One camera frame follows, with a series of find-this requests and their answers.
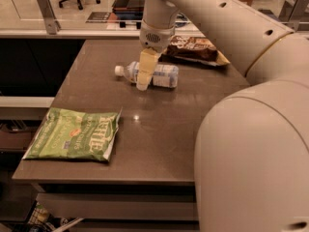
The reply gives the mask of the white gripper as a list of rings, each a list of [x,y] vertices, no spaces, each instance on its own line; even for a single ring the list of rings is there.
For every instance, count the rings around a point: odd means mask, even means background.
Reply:
[[[140,53],[139,72],[136,82],[138,90],[147,90],[160,57],[159,53],[162,53],[167,48],[174,34],[174,26],[164,28],[162,24],[150,25],[142,21],[139,40],[145,49]]]

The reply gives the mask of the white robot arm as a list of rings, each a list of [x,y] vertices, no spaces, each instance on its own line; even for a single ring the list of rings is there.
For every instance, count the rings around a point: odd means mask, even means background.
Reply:
[[[145,0],[140,41],[162,52],[184,13],[249,86],[197,133],[201,232],[309,232],[309,41],[239,0]]]

